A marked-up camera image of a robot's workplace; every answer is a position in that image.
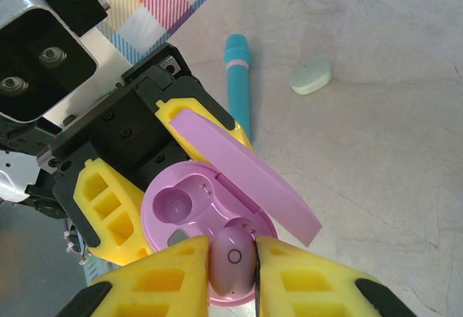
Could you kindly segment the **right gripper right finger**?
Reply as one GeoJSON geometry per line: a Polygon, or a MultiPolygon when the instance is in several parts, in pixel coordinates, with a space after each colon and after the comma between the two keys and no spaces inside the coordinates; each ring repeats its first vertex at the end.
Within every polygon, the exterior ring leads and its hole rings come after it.
{"type": "Polygon", "coordinates": [[[257,316],[413,316],[375,277],[274,237],[256,239],[257,316]]]}

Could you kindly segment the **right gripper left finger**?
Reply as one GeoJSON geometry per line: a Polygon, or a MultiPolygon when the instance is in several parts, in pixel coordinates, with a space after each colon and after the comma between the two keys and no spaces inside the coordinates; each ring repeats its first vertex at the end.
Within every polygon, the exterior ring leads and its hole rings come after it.
{"type": "Polygon", "coordinates": [[[191,237],[104,274],[59,316],[208,316],[209,238],[191,237]]]}

